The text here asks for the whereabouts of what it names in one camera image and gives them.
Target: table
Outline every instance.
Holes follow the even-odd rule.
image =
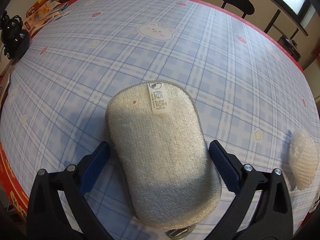
[[[168,80],[194,99],[208,144],[218,139],[258,171],[283,170],[297,230],[319,190],[320,175],[317,170],[306,190],[294,189],[290,137],[305,127],[319,145],[320,122],[300,66],[275,41],[196,0],[78,0],[69,8],[70,14],[33,38],[15,66],[4,103],[1,155],[25,202],[40,168],[62,171],[105,138],[105,109],[118,91]],[[86,195],[98,219],[115,239],[167,239],[132,216],[118,167],[113,155]],[[240,229],[248,226],[259,194]],[[204,239],[233,196],[223,185],[216,210],[185,239]],[[62,194],[61,199],[78,229]]]

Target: metal screw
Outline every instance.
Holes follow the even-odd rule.
[[[71,164],[67,167],[67,171],[74,171],[76,169],[76,166]]]
[[[252,166],[250,165],[250,164],[245,164],[244,165],[244,169],[246,170],[246,171],[252,171]]]
[[[280,169],[275,169],[275,174],[277,174],[277,175],[281,175],[281,170]]]
[[[38,171],[38,174],[39,174],[40,176],[42,176],[43,174],[45,174],[45,169],[39,170],[39,171]]]

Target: chair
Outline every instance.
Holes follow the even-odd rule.
[[[223,9],[227,3],[237,7],[243,12],[242,19],[244,19],[247,14],[252,15],[254,13],[254,6],[249,0],[223,0],[221,8]]]

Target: sponge label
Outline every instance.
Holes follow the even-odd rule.
[[[165,114],[170,112],[169,99],[164,83],[149,83],[149,95],[153,114]]]

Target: black headphones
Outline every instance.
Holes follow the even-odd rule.
[[[19,15],[10,19],[7,11],[3,12],[0,17],[1,41],[8,59],[21,58],[29,48],[30,35],[22,27],[23,21]]]

